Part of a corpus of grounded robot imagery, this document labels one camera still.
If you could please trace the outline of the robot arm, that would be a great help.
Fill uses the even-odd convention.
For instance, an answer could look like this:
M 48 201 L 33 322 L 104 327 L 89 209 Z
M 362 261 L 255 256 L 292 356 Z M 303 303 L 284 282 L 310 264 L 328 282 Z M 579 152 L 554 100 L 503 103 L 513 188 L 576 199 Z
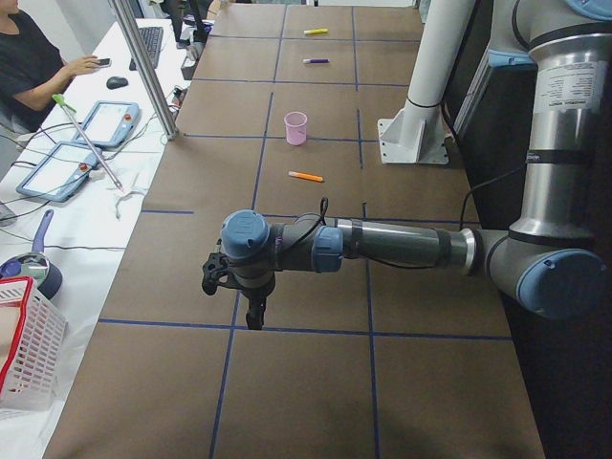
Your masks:
M 549 319 L 594 309 L 608 274 L 591 250 L 584 212 L 610 57 L 607 1 L 495 2 L 490 64 L 537 68 L 522 209 L 509 229 L 411 228 L 321 212 L 270 224 L 239 210 L 224 221 L 204 264 L 204 292 L 241 292 L 249 302 L 246 321 L 259 330 L 276 273 L 329 273 L 343 259 L 366 258 L 404 269 L 482 273 Z

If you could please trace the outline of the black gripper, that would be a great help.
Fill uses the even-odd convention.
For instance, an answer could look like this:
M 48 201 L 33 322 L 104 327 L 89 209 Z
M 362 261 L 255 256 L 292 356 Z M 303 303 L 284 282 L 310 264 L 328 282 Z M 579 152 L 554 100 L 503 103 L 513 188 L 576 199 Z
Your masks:
M 265 274 L 255 278 L 245 278 L 238 274 L 233 274 L 232 282 L 234 287 L 241 292 L 248 302 L 246 312 L 246 322 L 250 330 L 262 330 L 264 327 L 264 317 L 266 302 L 275 287 L 275 275 Z

